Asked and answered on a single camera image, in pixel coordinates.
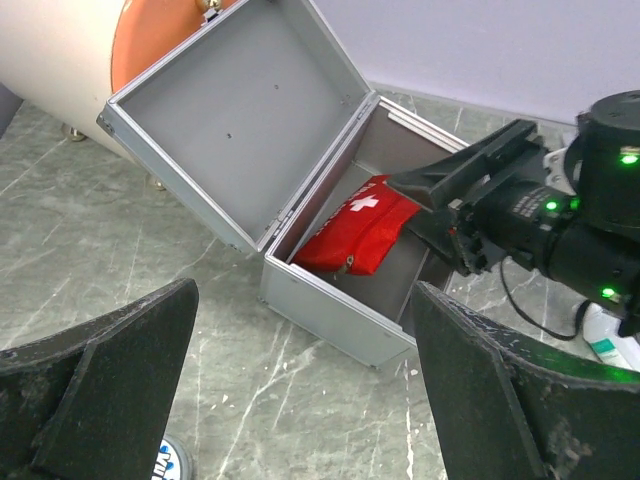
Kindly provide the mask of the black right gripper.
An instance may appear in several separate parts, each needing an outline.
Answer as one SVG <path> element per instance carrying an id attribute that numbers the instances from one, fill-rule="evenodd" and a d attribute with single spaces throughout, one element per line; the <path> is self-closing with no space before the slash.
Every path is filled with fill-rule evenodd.
<path id="1" fill-rule="evenodd" d="M 516 119 L 436 163 L 391 175 L 387 186 L 426 210 L 437 210 L 541 149 L 538 125 Z M 575 197 L 512 179 L 473 201 L 449 206 L 447 214 L 415 214 L 405 227 L 458 273 L 480 274 L 509 256 L 550 277 L 554 249 L 575 219 Z"/>

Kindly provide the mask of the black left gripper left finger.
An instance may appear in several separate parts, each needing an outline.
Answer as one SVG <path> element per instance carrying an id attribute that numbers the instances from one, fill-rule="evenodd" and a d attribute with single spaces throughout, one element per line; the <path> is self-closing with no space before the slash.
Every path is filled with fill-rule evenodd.
<path id="1" fill-rule="evenodd" d="M 180 278 L 2 350 L 2 478 L 150 479 L 198 303 Z"/>

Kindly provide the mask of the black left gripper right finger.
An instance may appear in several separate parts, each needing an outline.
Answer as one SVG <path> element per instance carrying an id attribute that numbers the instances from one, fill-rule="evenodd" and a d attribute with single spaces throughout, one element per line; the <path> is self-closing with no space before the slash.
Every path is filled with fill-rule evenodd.
<path id="1" fill-rule="evenodd" d="M 498 324 L 426 282 L 411 309 L 451 479 L 635 479 L 639 375 Z"/>

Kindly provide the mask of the red first aid pouch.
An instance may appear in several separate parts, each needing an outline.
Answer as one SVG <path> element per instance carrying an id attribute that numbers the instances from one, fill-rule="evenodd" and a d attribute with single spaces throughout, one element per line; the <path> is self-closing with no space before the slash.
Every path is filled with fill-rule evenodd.
<path id="1" fill-rule="evenodd" d="M 397 242 L 404 225 L 420 210 L 386 185 L 385 175 L 370 177 L 296 252 L 292 262 L 320 272 L 371 276 Z"/>

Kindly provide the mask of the small white plastic bottle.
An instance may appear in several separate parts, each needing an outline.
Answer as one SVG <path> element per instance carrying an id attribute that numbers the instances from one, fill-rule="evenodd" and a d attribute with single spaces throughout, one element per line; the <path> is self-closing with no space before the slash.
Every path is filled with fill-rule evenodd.
<path id="1" fill-rule="evenodd" d="M 620 337 L 620 320 L 591 303 L 583 318 L 583 338 L 605 364 L 639 371 L 639 342 L 634 336 Z"/>

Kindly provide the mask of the grey metal case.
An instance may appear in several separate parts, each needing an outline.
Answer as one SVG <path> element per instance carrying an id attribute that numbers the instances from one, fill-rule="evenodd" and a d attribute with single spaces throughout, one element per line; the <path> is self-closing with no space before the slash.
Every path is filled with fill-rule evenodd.
<path id="1" fill-rule="evenodd" d="M 410 233 L 370 277 L 295 253 L 376 174 L 464 142 L 374 91 L 311 1 L 240 1 L 113 95 L 97 123 L 216 236 L 263 258 L 260 297 L 360 363 L 417 352 L 409 298 L 450 269 Z"/>

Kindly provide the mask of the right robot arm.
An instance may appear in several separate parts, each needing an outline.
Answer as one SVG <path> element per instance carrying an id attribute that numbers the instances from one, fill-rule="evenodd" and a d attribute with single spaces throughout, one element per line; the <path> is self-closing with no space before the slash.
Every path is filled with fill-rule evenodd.
<path id="1" fill-rule="evenodd" d="M 602 98 L 563 150 L 516 119 L 450 156 L 391 175 L 418 204 L 409 229 L 450 268 L 482 274 L 513 260 L 639 331 L 639 94 Z"/>

